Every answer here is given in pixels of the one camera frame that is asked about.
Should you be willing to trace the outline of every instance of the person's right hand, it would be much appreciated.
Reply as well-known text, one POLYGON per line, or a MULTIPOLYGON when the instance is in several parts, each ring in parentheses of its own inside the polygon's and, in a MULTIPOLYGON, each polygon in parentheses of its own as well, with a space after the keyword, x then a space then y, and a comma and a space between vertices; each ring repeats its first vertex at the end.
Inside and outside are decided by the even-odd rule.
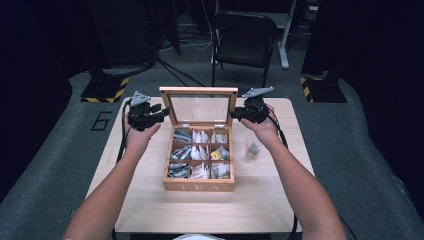
MULTIPOLYGON (((275 115, 274 115, 274 107, 272 107, 271 105, 267 104, 268 109, 269 109, 269 117, 271 117, 272 119, 276 119, 275 115)), ((269 119, 266 118, 263 122, 261 122, 260 124, 256 124, 256 123, 252 123, 251 121, 243 118, 240 120, 240 122, 247 127, 248 129, 252 130, 255 134, 256 137, 259 139, 259 141, 261 141, 265 147, 267 147, 269 145, 269 143, 273 142, 273 141, 280 141, 279 137, 278 137, 278 131, 277 131, 277 127, 275 126, 275 124, 269 119)))

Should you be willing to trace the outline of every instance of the light wood tabletop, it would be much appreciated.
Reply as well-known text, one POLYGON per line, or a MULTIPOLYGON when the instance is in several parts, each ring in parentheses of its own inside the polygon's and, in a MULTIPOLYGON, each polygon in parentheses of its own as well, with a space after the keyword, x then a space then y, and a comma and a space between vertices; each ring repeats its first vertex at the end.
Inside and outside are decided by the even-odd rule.
MULTIPOLYGON (((243 101, 238 98, 236 106, 243 106, 243 101)), ((274 107, 290 151, 314 174, 290 100, 265 98, 264 101, 274 107)), ((160 97, 152 97, 150 103, 162 103, 164 107, 160 97)), ((217 234, 291 231, 293 211, 271 155, 262 150, 258 159, 245 159, 244 138, 250 130, 237 120, 234 120, 232 130, 235 164, 233 192, 165 191, 162 175, 166 167, 171 128, 171 122, 166 117, 139 162, 116 223, 117 232, 217 234)), ((119 113, 87 196, 115 166, 121 135, 119 113)))

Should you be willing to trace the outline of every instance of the black curtain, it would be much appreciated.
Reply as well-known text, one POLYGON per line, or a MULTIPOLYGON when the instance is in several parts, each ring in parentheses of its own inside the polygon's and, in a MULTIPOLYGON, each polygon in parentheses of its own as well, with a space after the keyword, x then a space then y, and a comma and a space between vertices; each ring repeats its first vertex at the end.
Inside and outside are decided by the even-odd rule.
POLYGON ((361 98, 372 141, 424 219, 423 1, 365 2, 321 2, 302 73, 331 71, 351 28, 361 28, 358 42, 344 56, 345 66, 338 69, 361 98), (364 6, 371 11, 355 26, 364 6))
POLYGON ((75 31, 107 68, 83 0, 0 1, 1 201, 66 108, 69 78, 87 71, 75 31))

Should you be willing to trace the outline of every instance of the black camera device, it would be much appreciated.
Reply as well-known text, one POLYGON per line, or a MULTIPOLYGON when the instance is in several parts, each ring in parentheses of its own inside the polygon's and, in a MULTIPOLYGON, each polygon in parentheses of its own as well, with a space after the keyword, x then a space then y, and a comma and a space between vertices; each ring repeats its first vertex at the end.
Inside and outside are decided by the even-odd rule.
POLYGON ((244 100, 244 107, 236 107, 234 112, 230 112, 230 116, 232 118, 237 118, 239 121, 242 118, 254 123, 265 121, 268 117, 269 110, 262 98, 262 94, 272 91, 273 89, 273 87, 250 89, 249 92, 242 96, 247 98, 244 100))
POLYGON ((156 123, 163 122, 169 115, 169 107, 161 110, 161 104, 150 106, 150 97, 135 91, 130 102, 128 124, 138 131, 144 131, 156 123))

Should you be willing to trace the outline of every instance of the forearm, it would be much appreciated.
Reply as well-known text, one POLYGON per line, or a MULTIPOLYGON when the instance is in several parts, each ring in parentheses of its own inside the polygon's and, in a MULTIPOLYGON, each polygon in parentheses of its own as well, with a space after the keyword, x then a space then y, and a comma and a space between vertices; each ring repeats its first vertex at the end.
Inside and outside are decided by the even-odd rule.
POLYGON ((124 156, 87 197, 72 218, 64 239, 107 239, 119 217, 139 159, 124 156))
POLYGON ((270 141, 266 147, 274 159, 287 198, 304 234, 328 229, 339 231, 337 235, 344 236, 336 209, 319 181, 281 141, 270 141))

